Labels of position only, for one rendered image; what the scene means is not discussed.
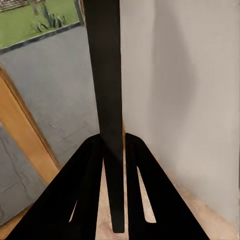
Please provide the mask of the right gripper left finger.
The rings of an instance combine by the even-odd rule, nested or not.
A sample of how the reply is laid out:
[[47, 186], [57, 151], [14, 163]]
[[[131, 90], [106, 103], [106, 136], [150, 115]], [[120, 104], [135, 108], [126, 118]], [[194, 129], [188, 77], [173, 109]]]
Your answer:
[[87, 138], [5, 240], [95, 240], [103, 156]]

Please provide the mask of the poster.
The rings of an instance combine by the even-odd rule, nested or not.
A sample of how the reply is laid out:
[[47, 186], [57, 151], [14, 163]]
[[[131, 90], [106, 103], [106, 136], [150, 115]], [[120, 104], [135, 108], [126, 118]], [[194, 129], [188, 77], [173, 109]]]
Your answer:
[[82, 0], [112, 230], [125, 233], [120, 0]]

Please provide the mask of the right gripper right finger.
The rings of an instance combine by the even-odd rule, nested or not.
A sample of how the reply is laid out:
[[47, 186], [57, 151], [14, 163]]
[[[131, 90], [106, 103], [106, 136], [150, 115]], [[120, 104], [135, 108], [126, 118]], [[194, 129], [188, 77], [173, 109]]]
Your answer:
[[[210, 240], [145, 142], [125, 135], [129, 240]], [[156, 223], [145, 220], [137, 167]]]

